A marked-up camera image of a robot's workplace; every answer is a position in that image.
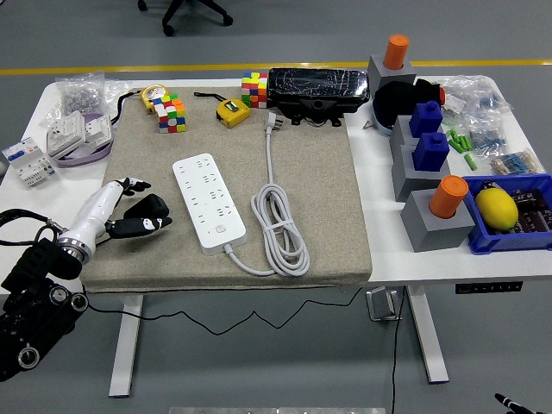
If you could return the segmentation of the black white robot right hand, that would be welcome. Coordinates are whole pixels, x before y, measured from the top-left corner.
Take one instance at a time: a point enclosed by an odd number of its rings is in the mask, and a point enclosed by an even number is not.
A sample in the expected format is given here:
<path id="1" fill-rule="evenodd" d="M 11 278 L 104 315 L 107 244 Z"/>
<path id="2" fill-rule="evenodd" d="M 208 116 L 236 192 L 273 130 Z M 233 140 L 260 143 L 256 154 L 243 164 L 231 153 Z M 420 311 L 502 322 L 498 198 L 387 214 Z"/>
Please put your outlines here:
<path id="1" fill-rule="evenodd" d="M 525 406 L 512 401 L 510 398 L 507 398 L 506 396 L 495 393 L 494 397 L 504 406 L 506 407 L 510 412 L 514 414 L 534 414 L 534 411 L 526 408 Z"/>

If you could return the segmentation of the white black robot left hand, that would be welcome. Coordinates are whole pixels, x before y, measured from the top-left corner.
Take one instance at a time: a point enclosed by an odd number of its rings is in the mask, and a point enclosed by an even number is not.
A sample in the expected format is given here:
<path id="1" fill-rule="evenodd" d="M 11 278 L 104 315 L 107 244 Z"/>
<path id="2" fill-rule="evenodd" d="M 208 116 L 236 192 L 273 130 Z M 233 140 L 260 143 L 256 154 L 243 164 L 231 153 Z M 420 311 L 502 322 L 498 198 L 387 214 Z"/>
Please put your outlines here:
<path id="1" fill-rule="evenodd" d="M 89 261 L 96 251 L 96 240 L 102 235 L 126 239 L 162 229 L 173 222 L 164 200 L 150 194 L 128 210 L 122 220 L 110 216 L 123 195 L 132 196 L 151 185 L 136 178 L 110 181 L 92 194 L 78 212 L 76 220 L 58 240 L 58 245 L 81 262 Z"/>

